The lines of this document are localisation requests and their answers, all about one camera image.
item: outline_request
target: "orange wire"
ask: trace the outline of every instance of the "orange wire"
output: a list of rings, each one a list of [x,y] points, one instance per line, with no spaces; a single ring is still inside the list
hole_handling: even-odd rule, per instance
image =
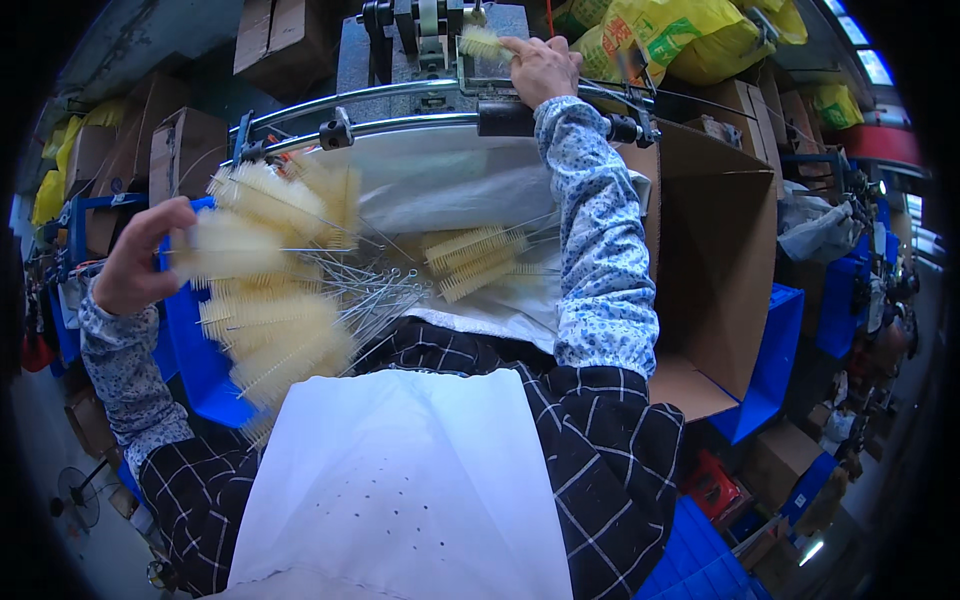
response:
[[[546,0],[546,23],[550,26],[550,37],[553,37],[553,7],[552,0]]]

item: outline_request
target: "brush bundle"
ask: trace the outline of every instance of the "brush bundle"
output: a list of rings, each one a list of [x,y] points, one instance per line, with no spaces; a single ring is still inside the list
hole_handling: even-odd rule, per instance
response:
[[[527,234],[520,226],[466,229],[454,234],[437,231],[424,234],[423,255],[431,273],[442,277],[440,295],[452,304],[488,285],[529,283],[535,277],[552,275],[539,264],[516,259],[540,242],[553,239],[556,237],[544,238],[542,229]]]
[[[356,243],[359,173],[294,154],[222,168],[216,210],[174,237],[171,260],[194,289],[204,336],[233,361],[230,381],[256,412],[241,427],[269,439],[290,386],[349,372],[356,350],[423,294],[399,270],[364,259]]]

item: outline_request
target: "black roller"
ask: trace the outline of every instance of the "black roller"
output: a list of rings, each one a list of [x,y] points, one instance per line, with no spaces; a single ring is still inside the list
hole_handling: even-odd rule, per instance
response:
[[[510,100],[481,100],[477,103],[477,135],[481,137],[533,137],[534,112],[525,104]]]

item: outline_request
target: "left hand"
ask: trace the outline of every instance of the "left hand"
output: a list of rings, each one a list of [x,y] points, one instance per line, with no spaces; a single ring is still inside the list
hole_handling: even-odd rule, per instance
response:
[[[93,301],[112,315],[129,315],[176,294],[180,289],[177,275],[170,270],[154,271],[154,251],[171,230],[196,223],[197,214],[185,196],[134,215],[96,279]]]

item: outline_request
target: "green and yellow bag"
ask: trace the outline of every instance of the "green and yellow bag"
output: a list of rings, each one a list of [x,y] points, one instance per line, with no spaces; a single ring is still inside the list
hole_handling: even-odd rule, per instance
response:
[[[832,130],[844,130],[863,123],[863,113],[845,85],[821,85],[813,95],[813,108]]]

